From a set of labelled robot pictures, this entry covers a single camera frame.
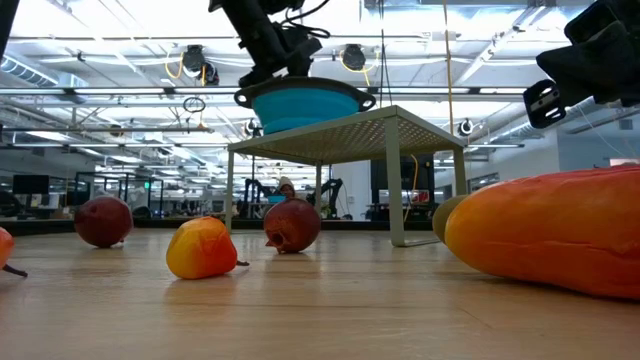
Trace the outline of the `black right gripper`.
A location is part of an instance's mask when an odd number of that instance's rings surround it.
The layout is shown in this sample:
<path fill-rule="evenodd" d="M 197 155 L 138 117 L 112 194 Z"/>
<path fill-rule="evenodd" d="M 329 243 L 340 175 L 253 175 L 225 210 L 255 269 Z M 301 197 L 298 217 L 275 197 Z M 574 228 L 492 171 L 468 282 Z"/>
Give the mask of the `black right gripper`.
<path fill-rule="evenodd" d="M 571 46 L 545 51 L 538 66 L 553 80 L 523 92 L 529 123 L 547 128 L 566 116 L 564 106 L 640 103 L 640 0 L 595 0 L 564 28 Z"/>

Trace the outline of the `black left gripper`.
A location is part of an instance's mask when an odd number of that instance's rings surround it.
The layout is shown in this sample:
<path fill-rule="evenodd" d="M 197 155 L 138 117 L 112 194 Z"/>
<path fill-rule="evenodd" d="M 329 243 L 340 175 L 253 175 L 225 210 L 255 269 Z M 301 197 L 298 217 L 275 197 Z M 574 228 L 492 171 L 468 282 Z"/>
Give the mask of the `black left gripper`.
<path fill-rule="evenodd" d="M 250 42 L 246 49 L 254 66 L 252 70 L 240 78 L 238 85 L 246 88 L 261 84 L 273 78 L 273 74 L 287 69 L 293 76 L 306 76 L 311 65 L 311 56 L 322 48 L 316 38 L 308 38 L 294 46 L 291 51 L 285 50 L 279 40 L 258 40 Z"/>

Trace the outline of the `blue grey collapsible colander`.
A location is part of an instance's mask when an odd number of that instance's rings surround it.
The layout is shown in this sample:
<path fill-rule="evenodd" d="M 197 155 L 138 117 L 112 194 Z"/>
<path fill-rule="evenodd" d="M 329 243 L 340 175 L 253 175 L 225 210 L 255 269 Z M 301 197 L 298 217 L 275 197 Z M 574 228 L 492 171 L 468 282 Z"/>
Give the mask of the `blue grey collapsible colander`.
<path fill-rule="evenodd" d="M 366 112 L 376 98 L 349 84 L 319 77 L 278 77 L 238 90 L 235 102 L 252 109 L 265 135 Z"/>

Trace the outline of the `dark red pomegranate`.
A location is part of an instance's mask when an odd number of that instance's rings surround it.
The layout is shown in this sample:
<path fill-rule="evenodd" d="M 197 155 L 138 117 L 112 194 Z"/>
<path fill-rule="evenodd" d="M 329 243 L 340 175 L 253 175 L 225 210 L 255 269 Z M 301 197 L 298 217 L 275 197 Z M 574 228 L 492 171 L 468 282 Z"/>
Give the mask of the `dark red pomegranate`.
<path fill-rule="evenodd" d="M 99 196 L 81 205 L 74 214 L 74 229 L 89 245 L 110 248 L 133 229 L 129 206 L 112 196 Z"/>
<path fill-rule="evenodd" d="M 265 215 L 266 246 L 275 248 L 279 254 L 302 252 L 315 242 L 321 223 L 310 203 L 298 198 L 286 199 Z"/>

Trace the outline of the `brown kiwi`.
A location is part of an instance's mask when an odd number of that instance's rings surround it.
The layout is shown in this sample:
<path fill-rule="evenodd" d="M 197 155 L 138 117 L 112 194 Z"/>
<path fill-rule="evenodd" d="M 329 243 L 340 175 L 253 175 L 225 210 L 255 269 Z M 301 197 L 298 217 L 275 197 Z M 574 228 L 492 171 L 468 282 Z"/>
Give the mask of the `brown kiwi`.
<path fill-rule="evenodd" d="M 437 238 L 445 243 L 446 223 L 453 210 L 467 198 L 467 195 L 459 195 L 449 198 L 440 204 L 433 214 L 432 227 Z"/>

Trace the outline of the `pale green perforated metal rack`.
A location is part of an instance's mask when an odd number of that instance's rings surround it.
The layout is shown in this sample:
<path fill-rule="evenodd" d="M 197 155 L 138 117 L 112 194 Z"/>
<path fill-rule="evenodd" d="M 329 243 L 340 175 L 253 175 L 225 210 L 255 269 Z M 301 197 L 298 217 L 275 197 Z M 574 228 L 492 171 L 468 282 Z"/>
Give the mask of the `pale green perforated metal rack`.
<path fill-rule="evenodd" d="M 311 165 L 317 170 L 325 165 L 384 158 L 389 185 L 391 244 L 400 248 L 434 244 L 437 242 L 435 236 L 405 237 L 400 157 L 451 151 L 456 193 L 463 195 L 467 192 L 464 149 L 463 140 L 397 105 L 232 143 L 227 146 L 225 224 L 228 229 L 232 228 L 237 154 Z"/>

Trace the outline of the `black cabinet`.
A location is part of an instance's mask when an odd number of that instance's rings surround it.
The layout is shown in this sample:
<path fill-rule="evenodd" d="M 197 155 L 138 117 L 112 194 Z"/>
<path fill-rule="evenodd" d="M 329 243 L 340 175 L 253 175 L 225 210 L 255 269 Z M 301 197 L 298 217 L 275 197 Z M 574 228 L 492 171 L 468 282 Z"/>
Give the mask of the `black cabinet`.
<path fill-rule="evenodd" d="M 370 162 L 371 204 L 365 218 L 389 221 L 390 188 L 384 159 Z M 401 196 L 405 222 L 425 222 L 434 210 L 434 168 L 432 155 L 400 158 Z"/>

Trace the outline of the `black monitor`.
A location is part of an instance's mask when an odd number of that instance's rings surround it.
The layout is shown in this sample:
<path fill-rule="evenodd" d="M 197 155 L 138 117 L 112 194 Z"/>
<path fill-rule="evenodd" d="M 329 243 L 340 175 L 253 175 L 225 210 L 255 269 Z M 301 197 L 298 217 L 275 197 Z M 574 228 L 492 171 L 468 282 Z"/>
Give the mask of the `black monitor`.
<path fill-rule="evenodd" d="M 50 177 L 48 175 L 21 175 L 13 176 L 12 192 L 16 195 L 48 194 Z"/>

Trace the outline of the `silver ventilation duct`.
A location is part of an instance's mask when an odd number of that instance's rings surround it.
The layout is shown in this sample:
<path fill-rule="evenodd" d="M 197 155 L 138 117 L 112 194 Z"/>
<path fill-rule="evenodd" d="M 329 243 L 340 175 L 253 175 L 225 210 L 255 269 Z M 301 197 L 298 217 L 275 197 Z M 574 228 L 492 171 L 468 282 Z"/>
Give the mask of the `silver ventilation duct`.
<path fill-rule="evenodd" d="M 616 123 L 619 129 L 631 130 L 631 124 L 636 118 L 640 120 L 640 104 L 623 107 L 620 101 L 598 105 L 592 98 L 584 100 L 566 110 L 566 116 L 558 122 L 545 128 L 534 128 L 528 121 L 517 126 L 504 126 L 493 134 L 491 143 L 504 143 L 511 140 L 541 138 L 550 130 L 558 130 L 560 134 L 579 135 L 594 134 L 602 127 Z"/>
<path fill-rule="evenodd" d="M 20 56 L 5 53 L 0 60 L 0 77 L 7 75 L 10 80 L 23 84 L 18 90 L 0 90 L 0 95 L 53 96 L 75 104 L 87 102 L 86 95 L 80 95 L 76 88 L 85 88 L 88 83 L 68 72 L 45 69 Z"/>

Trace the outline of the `black aluminium frame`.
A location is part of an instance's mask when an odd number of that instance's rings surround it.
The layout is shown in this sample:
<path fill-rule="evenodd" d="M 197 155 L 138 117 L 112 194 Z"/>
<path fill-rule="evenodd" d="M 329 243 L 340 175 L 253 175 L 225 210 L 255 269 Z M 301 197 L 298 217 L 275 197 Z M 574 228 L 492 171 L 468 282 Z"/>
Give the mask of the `black aluminium frame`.
<path fill-rule="evenodd" d="M 178 219 L 136 219 L 136 228 L 150 229 L 177 229 L 186 218 Z M 74 232 L 72 220 L 22 220 L 9 221 L 0 219 L 0 227 L 8 230 L 14 236 L 45 235 L 55 233 Z M 233 230 L 262 230 L 261 220 L 234 219 L 232 221 Z M 346 221 L 346 220 L 324 220 L 321 225 L 322 230 L 327 231 L 387 231 L 390 229 L 388 222 L 381 221 Z M 428 221 L 407 221 L 404 224 L 406 231 L 431 231 L 432 222 Z"/>

